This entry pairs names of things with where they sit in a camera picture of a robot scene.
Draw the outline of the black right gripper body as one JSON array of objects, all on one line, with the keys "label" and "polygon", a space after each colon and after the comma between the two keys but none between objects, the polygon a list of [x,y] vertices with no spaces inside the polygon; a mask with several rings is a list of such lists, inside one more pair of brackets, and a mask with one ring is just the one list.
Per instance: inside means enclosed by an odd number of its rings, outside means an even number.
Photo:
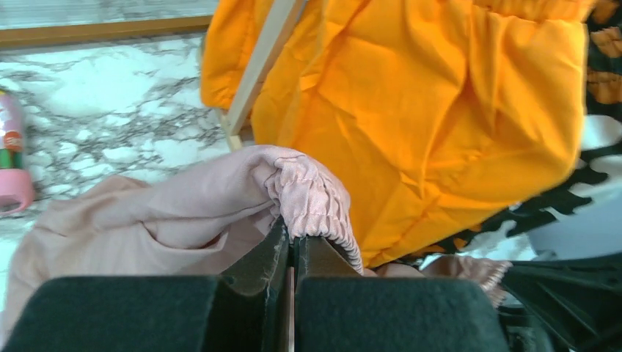
[{"label": "black right gripper body", "polygon": [[621,350],[620,253],[514,261],[501,285],[571,350]]}]

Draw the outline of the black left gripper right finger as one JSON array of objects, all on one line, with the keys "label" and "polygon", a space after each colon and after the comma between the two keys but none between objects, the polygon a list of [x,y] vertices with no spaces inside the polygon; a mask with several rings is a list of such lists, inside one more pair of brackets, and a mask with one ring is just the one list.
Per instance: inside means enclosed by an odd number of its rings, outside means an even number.
[{"label": "black left gripper right finger", "polygon": [[360,276],[324,239],[293,245],[296,351],[506,351],[474,282]]}]

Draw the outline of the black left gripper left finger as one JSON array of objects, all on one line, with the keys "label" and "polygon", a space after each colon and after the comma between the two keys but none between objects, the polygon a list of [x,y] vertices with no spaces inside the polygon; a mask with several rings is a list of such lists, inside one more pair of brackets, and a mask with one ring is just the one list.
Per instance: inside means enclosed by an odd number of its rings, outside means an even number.
[{"label": "black left gripper left finger", "polygon": [[68,276],[29,299],[6,351],[283,351],[283,220],[216,276]]}]

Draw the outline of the camouflage orange black shorts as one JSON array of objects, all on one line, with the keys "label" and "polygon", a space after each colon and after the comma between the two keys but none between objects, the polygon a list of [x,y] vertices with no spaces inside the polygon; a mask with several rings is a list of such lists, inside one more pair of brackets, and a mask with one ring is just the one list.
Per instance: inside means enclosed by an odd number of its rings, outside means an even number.
[{"label": "camouflage orange black shorts", "polygon": [[586,24],[588,115],[569,179],[414,257],[472,251],[520,235],[563,257],[621,248],[621,2],[597,1]]}]

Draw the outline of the pink shorts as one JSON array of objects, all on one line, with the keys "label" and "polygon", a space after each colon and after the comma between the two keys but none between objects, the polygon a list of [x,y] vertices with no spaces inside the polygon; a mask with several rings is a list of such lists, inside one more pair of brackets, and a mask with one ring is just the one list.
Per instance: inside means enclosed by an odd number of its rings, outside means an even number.
[{"label": "pink shorts", "polygon": [[61,276],[219,274],[283,218],[290,238],[321,236],[363,274],[350,197],[298,151],[252,146],[161,183],[113,175],[51,202],[16,249],[1,333],[8,337],[41,284]]}]

